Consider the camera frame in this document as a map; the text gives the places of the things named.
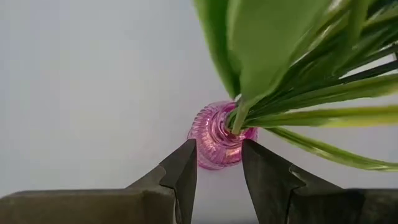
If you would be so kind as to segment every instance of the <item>vase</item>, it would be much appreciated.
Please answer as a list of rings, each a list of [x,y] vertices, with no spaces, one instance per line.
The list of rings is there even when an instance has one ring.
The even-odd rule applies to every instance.
[[[236,107],[234,102],[219,101],[204,107],[193,120],[189,139],[196,139],[198,165],[209,170],[233,166],[242,160],[243,139],[257,140],[257,128],[232,134],[226,126],[229,113]]]

